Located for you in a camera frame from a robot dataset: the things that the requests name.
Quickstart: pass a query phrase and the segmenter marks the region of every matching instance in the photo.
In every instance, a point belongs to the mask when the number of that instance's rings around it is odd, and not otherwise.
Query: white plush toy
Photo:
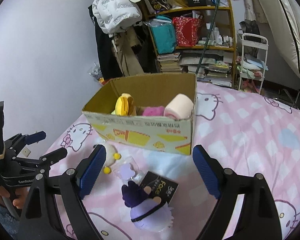
[[[117,153],[115,147],[109,143],[102,143],[102,145],[106,148],[106,161],[103,165],[103,172],[105,174],[109,174],[111,172],[110,166],[114,164],[116,160],[121,159],[121,155]]]

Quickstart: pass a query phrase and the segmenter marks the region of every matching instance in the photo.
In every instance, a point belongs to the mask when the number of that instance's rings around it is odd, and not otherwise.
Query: white wall
[[[234,12],[235,28],[238,30],[240,28],[239,22],[244,21],[244,0],[231,0],[231,5]],[[298,90],[300,88],[300,79],[280,56],[269,25],[258,24],[258,26],[260,35],[266,37],[269,41],[267,60],[269,70],[266,71],[265,80]],[[258,57],[264,60],[264,51],[259,50]]]
[[[42,155],[81,114],[100,85],[88,74],[98,61],[93,0],[4,0],[0,5],[0,101],[4,139],[44,130]]]

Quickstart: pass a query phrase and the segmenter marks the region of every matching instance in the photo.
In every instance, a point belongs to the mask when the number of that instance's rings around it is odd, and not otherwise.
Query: blue gripper pad
[[[26,145],[30,145],[30,144],[44,140],[46,138],[46,136],[47,135],[44,131],[30,134],[30,135],[26,136],[25,143],[26,143]]]
[[[207,163],[202,150],[204,149],[201,145],[195,146],[192,152],[192,159],[208,189],[209,194],[213,195],[216,199],[219,199],[221,193],[219,191],[218,178]]]
[[[80,188],[78,195],[81,199],[90,194],[105,161],[106,149],[104,146],[98,145],[89,158],[84,159],[79,163],[78,167],[80,167],[81,163],[86,165],[86,169],[79,177],[79,181],[77,181]]]

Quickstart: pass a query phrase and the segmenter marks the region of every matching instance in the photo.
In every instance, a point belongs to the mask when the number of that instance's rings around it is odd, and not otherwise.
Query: hand
[[[16,198],[13,201],[13,205],[18,208],[18,209],[22,209],[23,205],[25,204],[27,195],[28,195],[28,190],[26,187],[23,188],[17,188],[15,191],[16,195],[18,198]],[[6,190],[3,186],[0,186],[0,205],[5,206],[2,197],[6,197],[9,198],[10,197],[10,193],[8,192],[8,190]]]

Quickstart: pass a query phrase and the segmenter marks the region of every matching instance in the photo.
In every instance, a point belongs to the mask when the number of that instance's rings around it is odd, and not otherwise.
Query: cardboard box
[[[82,112],[105,140],[144,149],[191,154],[195,125],[196,76],[189,73],[145,74],[110,80],[85,105]],[[136,106],[167,106],[179,93],[194,102],[189,119],[175,121],[163,116],[119,116],[110,113],[122,93]]]

